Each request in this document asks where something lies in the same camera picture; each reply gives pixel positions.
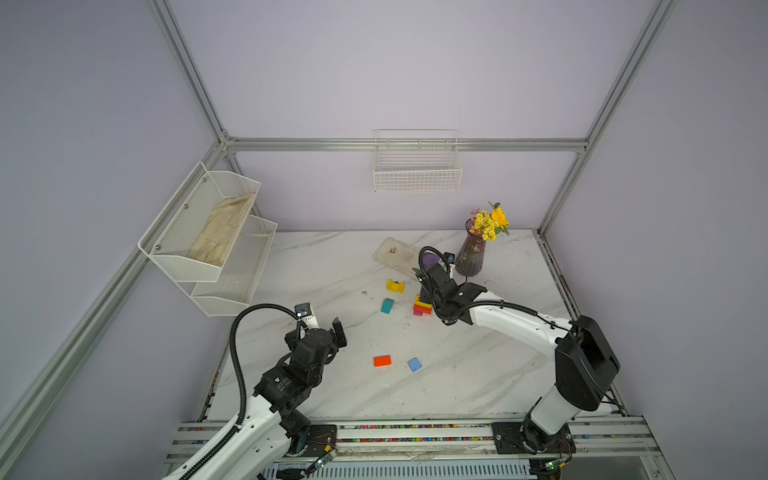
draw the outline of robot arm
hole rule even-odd
[[[426,268],[423,255],[427,250],[438,253],[448,271],[440,263]],[[420,298],[432,304],[442,322],[453,325],[462,320],[487,326],[554,361],[555,383],[525,416],[518,437],[523,449],[543,452],[569,419],[581,410],[598,409],[619,371],[619,362],[593,319],[555,318],[506,302],[483,286],[459,286],[452,278],[452,257],[431,247],[424,247],[419,254]]]
[[[284,307],[278,306],[278,309],[290,313]],[[244,310],[235,319],[233,331],[237,329],[239,319],[250,311]],[[245,411],[238,412],[202,449],[164,480],[256,478],[286,453],[297,455],[305,449],[310,421],[296,408],[323,380],[323,368],[333,361],[340,348],[346,346],[346,336],[338,318],[333,320],[332,329],[321,329],[308,303],[297,305],[295,311],[296,330],[285,338],[290,353],[262,375],[253,395],[247,397]],[[233,338],[230,333],[230,350],[235,363],[237,350]],[[245,396],[242,374],[237,376],[240,394]],[[302,478],[334,456],[336,450],[330,450],[306,471],[294,474]]]

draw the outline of vase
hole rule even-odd
[[[475,224],[473,219],[467,220],[467,238],[462,249],[456,255],[456,270],[463,276],[475,276],[482,270],[482,257],[485,256],[485,240],[475,235],[469,229]]]

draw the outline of flower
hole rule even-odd
[[[504,214],[504,211],[499,208],[499,205],[501,204],[496,203],[490,205],[490,214],[488,214],[487,210],[475,209],[472,211],[475,218],[470,219],[472,223],[469,227],[469,231],[474,235],[482,237],[483,240],[490,240],[492,242],[496,240],[496,236],[501,232],[509,235],[509,232],[507,231],[509,222],[507,221],[507,216]]]
[[[509,222],[507,221],[507,216],[504,215],[504,211],[501,208],[496,208],[493,210],[493,213],[491,213],[491,218],[498,223],[500,227],[506,227],[509,225]]]

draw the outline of white wire basket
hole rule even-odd
[[[234,240],[243,228],[245,215],[256,201],[259,182],[229,171],[208,171],[197,181],[192,193],[174,218],[165,228],[160,238],[145,252],[166,275],[174,282],[216,282],[223,271],[234,248]],[[190,249],[205,228],[210,213],[223,200],[252,194],[247,208],[243,208],[243,218],[236,228],[231,230],[229,247],[216,263],[206,263],[190,258]]]
[[[190,298],[208,316],[237,315],[250,305],[277,223],[248,215],[219,281],[198,283]]]
[[[375,192],[456,192],[461,182],[458,131],[376,131]]]
[[[139,249],[206,315],[233,316],[253,299],[277,223],[249,214],[259,182],[229,171],[209,171],[202,164],[195,167],[190,176],[195,172],[199,174],[200,169],[202,176],[165,230],[153,241],[157,236],[153,224],[139,240]],[[223,239],[217,261],[207,263],[190,258],[190,249],[205,229],[214,208],[226,199],[243,196],[249,197],[238,208],[238,212],[243,212],[242,219],[231,217],[225,228],[217,229],[219,233],[226,232],[217,238]]]

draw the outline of red block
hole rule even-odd
[[[413,306],[413,311],[414,312],[425,313],[427,315],[432,315],[432,309],[431,308],[427,308],[427,307],[421,306],[421,305],[414,305]]]
[[[392,357],[389,355],[375,356],[373,357],[373,366],[389,366],[392,365]]]

